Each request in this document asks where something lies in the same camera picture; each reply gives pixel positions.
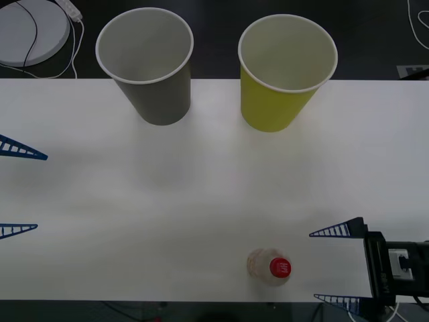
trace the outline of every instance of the dark floor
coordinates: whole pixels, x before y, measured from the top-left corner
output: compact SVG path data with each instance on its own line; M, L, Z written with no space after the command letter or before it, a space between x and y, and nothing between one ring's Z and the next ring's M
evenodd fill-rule
M160 317L162 322L301 322L311 321L318 303L159 303L109 302L140 321ZM427 322L429 313L413 304L402 304L398 312L409 322ZM0 301L0 321L6 322L130 322L92 301ZM350 321L341 309L324 305L319 321ZM392 322L401 321L395 317Z
M0 7L13 2L0 0ZM82 12L85 34L75 65L79 78L106 78L95 58L95 42L104 25L116 15L137 7L161 7L181 15L194 33L192 78L239 78L237 46L253 21L266 15L290 13L319 23L339 50L333 79L399 78L397 66L429 65L429 50L414 39L408 22L407 0L73 0ZM429 9L427 0L410 0L414 27L429 46L429 30L417 19ZM429 23L429 14L422 19ZM75 24L77 37L80 25ZM70 60L72 36L51 59L29 67L38 76L59 74ZM0 78L27 77L0 67ZM72 78L68 70L62 77Z

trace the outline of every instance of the plastic bottle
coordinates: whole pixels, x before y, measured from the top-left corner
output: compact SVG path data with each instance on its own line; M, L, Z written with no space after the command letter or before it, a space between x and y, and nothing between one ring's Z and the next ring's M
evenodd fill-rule
M292 266L279 250L261 248L249 254L247 271L267 285L281 286L289 280Z

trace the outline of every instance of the paper cup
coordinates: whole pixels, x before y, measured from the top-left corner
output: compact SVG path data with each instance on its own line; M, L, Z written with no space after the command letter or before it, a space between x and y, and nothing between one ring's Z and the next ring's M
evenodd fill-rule
M241 113L260 131L287 127L338 62L335 43L318 24L296 15L252 23L239 42Z
M97 39L100 67L149 123L168 125L190 106L189 58L194 37L178 15L159 8L127 11Z

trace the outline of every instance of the gray paper cup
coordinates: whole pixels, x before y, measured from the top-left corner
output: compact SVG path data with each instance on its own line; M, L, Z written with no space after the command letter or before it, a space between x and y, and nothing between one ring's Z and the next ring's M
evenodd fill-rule
M146 121L168 125L189 110L193 48L192 31L181 17L139 8L118 15L101 30L95 54Z

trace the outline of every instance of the black cable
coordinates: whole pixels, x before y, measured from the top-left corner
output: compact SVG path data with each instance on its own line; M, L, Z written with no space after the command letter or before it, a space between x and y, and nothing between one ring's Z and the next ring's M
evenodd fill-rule
M32 49L33 49L33 47L34 47L34 44L36 43L36 39L38 38L38 32L39 32L39 30L38 30L38 25L37 25L37 23L36 23L36 20L34 19L34 17L33 17L33 15L21 4L21 3L18 3L17 1L15 2L17 5L19 5L19 6L21 6L22 7L22 9L24 9L24 10L26 10L27 12L28 12L28 14L29 14L29 16L33 19L33 22L34 22L34 26L36 27L36 34L34 35L34 40L33 40L33 44L31 45L31 47L29 48L29 50L28 50L28 52L27 52L27 55L25 56L25 59L24 59L24 63L23 63L23 65L22 65L22 68L24 68L25 67L25 64L26 64L26 62L27 62L27 58L28 58L28 55L29 55L29 53L32 51Z
M102 304L104 304L104 306L108 307L110 310L112 310L112 311L114 311L114 312L116 312L116 313L118 313L124 317L127 317L130 320L137 321L137 322L149 322L149 321L154 320L154 319L138 319L137 317L133 317L132 315L129 315L125 312L122 312L121 310L118 310L116 307L113 307L108 302L105 302L105 301L101 301L101 302L102 302Z
M419 306L419 307L421 307L423 310L425 310L426 312L429 312L429 309L426 307L426 305L425 304L423 304L422 302L421 302L421 300L418 298L418 297L413 297L414 298L414 300L417 302L416 304Z
M314 310L313 315L311 316L310 322L314 322L314 319L317 316L317 313L320 311L320 321L323 322L323 303L320 303L317 308Z

